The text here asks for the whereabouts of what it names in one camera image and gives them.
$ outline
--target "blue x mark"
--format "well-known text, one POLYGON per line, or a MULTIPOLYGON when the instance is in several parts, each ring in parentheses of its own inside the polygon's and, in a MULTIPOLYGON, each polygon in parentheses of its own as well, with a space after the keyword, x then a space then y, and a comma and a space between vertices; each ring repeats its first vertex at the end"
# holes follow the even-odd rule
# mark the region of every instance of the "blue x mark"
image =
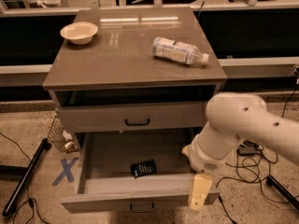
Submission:
POLYGON ((52 183, 53 186, 57 186, 61 182, 61 180, 63 180, 65 175, 67 177, 67 180, 70 183, 74 181, 74 177, 71 172, 71 167, 75 164, 75 162, 77 160, 78 160, 78 157, 73 158, 73 160, 69 163, 67 163, 66 159, 61 160, 64 170, 59 174, 59 176, 56 178, 56 180, 52 183))

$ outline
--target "clear bottle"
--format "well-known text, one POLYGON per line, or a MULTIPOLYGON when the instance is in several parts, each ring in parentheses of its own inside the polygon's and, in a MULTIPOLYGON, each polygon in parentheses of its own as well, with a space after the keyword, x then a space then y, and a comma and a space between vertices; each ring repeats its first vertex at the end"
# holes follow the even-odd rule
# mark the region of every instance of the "clear bottle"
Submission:
POLYGON ((155 38, 152 44, 152 53, 157 57, 188 65, 208 62, 208 54, 201 52, 195 45, 163 37, 155 38))

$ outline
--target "white bottle cap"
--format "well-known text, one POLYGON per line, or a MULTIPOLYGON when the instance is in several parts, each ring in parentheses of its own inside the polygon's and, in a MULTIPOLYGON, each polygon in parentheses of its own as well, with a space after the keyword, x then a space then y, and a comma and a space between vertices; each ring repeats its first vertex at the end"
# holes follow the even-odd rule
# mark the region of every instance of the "white bottle cap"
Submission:
POLYGON ((203 54, 203 57, 202 57, 202 60, 201 60, 200 62, 201 62, 201 63, 207 63, 207 62, 208 62, 208 57, 209 57, 209 55, 206 54, 206 53, 204 53, 204 54, 203 54))

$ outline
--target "bowl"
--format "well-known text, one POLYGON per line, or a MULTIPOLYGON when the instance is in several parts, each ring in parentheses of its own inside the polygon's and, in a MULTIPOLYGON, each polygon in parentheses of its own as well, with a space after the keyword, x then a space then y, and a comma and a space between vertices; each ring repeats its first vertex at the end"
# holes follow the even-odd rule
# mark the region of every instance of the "bowl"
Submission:
POLYGON ((93 23, 80 21, 65 26, 60 35, 76 45, 84 45, 92 41, 97 31, 98 27, 93 23))

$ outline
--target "concrete floor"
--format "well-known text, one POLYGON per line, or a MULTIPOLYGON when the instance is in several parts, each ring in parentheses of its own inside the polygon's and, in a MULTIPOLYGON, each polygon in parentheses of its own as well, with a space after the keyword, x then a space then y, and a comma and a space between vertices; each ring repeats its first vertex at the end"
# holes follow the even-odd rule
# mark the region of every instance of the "concrete floor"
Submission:
MULTIPOLYGON (((277 115, 281 115, 286 97, 268 98, 269 110, 277 115)), ((299 121, 299 103, 290 102, 285 114, 286 118, 299 121)), ((32 158, 41 140, 48 137, 50 127, 55 117, 53 105, 46 103, 2 103, 0 104, 0 132, 17 142, 26 154, 32 158)), ((0 135, 0 164, 27 166, 27 158, 11 141, 0 135)), ((272 151, 266 150, 266 156, 274 160, 272 151)), ((99 212, 90 214, 70 214, 60 204, 62 197, 70 196, 73 193, 74 182, 68 182, 64 178, 57 186, 52 183, 63 170, 62 159, 70 162, 74 157, 80 157, 78 152, 65 154, 56 146, 52 146, 46 151, 38 166, 34 177, 30 183, 29 196, 35 198, 38 204, 39 214, 49 223, 88 223, 88 224, 108 224, 108 223, 231 223, 219 201, 212 205, 205 205, 203 209, 194 213, 186 207, 167 210, 155 210, 148 214, 133 214, 130 212, 99 212)), ((228 162, 235 163, 236 154, 232 152, 228 162)), ((74 176, 78 169, 78 162, 72 167, 74 176)), ((265 161, 261 163, 262 177, 268 172, 265 161)), ((247 178, 252 178, 248 173, 243 174, 247 178)), ((279 157, 279 162, 272 165, 272 175, 292 194, 299 194, 299 167, 285 161, 279 157)), ((237 177, 235 169, 223 166, 221 171, 213 175, 214 184, 224 176, 237 177)), ((7 203, 17 182, 11 180, 0 180, 0 208, 1 212, 7 203)), ((262 184, 267 197, 285 202, 284 198, 273 188, 262 184)), ((272 203, 265 199, 258 184, 246 184, 234 180, 225 179, 220 184, 221 197, 231 216, 237 223, 299 223, 299 213, 290 204, 272 203)), ((20 206, 28 199, 27 194, 22 195, 18 202, 20 206)), ((26 223, 32 216, 32 209, 29 204, 25 204, 15 218, 15 223, 26 223)), ((0 217, 0 223, 12 223, 13 217, 0 217)), ((35 213, 34 220, 29 223, 42 223, 35 213)))

